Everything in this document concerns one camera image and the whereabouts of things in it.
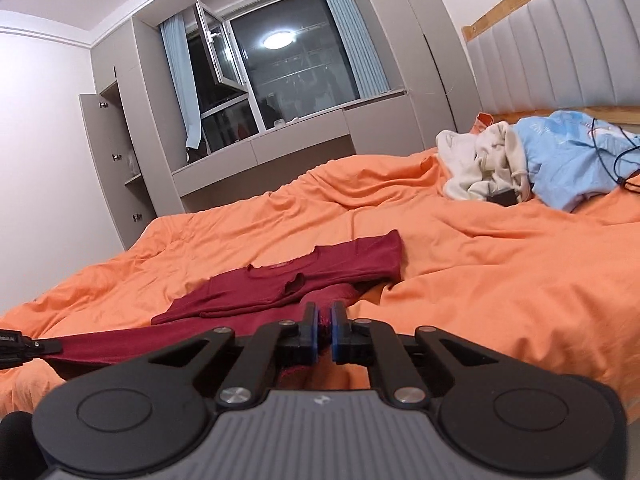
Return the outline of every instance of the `orange bedsheet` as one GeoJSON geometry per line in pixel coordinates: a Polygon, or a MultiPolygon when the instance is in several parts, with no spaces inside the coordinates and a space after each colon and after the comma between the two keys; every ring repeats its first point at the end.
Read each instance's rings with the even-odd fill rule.
{"type": "MultiPolygon", "coordinates": [[[[616,190],[574,214],[538,200],[503,208],[444,198],[446,177],[434,150],[352,156],[273,193],[160,218],[131,250],[12,309],[0,326],[32,337],[143,326],[212,275],[398,229],[403,281],[370,291],[350,316],[401,333],[433,324],[595,378],[638,416],[640,197],[616,190]]],[[[61,382],[41,360],[0,372],[0,413],[32,410],[61,382]]],[[[324,362],[310,382],[354,387],[366,378],[324,362]]]]}

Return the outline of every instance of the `window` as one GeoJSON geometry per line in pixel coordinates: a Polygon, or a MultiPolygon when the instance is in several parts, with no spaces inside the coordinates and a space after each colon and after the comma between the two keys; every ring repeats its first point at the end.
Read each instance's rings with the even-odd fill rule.
{"type": "Polygon", "coordinates": [[[212,152],[359,97],[325,0],[280,0],[230,21],[201,2],[194,12],[188,44],[212,152]]]}
{"type": "Polygon", "coordinates": [[[325,0],[281,0],[231,28],[267,128],[358,98],[325,0]]]}

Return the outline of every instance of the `metal screw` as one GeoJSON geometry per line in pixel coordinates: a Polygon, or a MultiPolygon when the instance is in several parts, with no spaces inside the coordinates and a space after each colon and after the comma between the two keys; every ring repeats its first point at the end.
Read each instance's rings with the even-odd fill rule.
{"type": "Polygon", "coordinates": [[[220,400],[227,404],[242,404],[251,399],[251,392],[242,386],[232,386],[220,392],[220,400]]]}
{"type": "Polygon", "coordinates": [[[404,404],[417,404],[425,399],[426,394],[420,388],[406,386],[404,388],[398,388],[394,392],[394,397],[404,404]]]}

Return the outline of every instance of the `gray cabinet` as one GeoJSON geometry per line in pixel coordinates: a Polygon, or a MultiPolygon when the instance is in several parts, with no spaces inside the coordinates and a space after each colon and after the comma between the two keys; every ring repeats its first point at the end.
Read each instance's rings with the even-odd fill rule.
{"type": "Polygon", "coordinates": [[[159,33],[133,19],[91,49],[97,93],[117,88],[145,192],[161,216],[184,212],[171,172],[186,161],[186,133],[163,49],[159,33]]]}
{"type": "Polygon", "coordinates": [[[407,95],[346,107],[344,117],[359,155],[407,156],[424,149],[407,95]]]}
{"type": "Polygon", "coordinates": [[[96,93],[101,94],[115,83],[118,73],[131,69],[137,63],[133,26],[128,21],[91,49],[96,93]]]}
{"type": "Polygon", "coordinates": [[[435,146],[436,135],[453,130],[453,117],[429,45],[408,0],[371,0],[409,92],[422,140],[435,146]]]}
{"type": "Polygon", "coordinates": [[[185,196],[257,165],[249,140],[240,140],[175,171],[175,188],[180,196],[185,196]]]}
{"type": "Polygon", "coordinates": [[[481,109],[476,80],[442,0],[409,0],[429,42],[459,132],[468,132],[481,109]]]}
{"type": "Polygon", "coordinates": [[[117,103],[81,94],[82,118],[102,192],[122,245],[130,248],[156,213],[142,177],[133,179],[127,156],[132,143],[117,103]]]}
{"type": "Polygon", "coordinates": [[[320,164],[351,155],[355,151],[349,136],[337,137],[247,168],[189,193],[182,200],[188,212],[231,204],[275,191],[320,164]]]}
{"type": "Polygon", "coordinates": [[[344,121],[342,110],[334,110],[251,137],[251,146],[258,164],[263,164],[289,153],[347,135],[349,135],[349,129],[344,121]]]}

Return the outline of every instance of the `hanging clothes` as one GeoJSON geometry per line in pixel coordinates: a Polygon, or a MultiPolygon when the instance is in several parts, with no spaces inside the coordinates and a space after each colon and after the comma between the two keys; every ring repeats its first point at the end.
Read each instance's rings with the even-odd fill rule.
{"type": "Polygon", "coordinates": [[[398,231],[316,246],[310,254],[268,267],[248,265],[213,278],[175,300],[151,326],[58,338],[63,351],[46,358],[63,378],[116,364],[164,348],[215,327],[251,335],[265,323],[302,320],[312,301],[321,330],[330,323],[336,300],[354,303],[382,281],[401,279],[402,241],[398,231]]]}

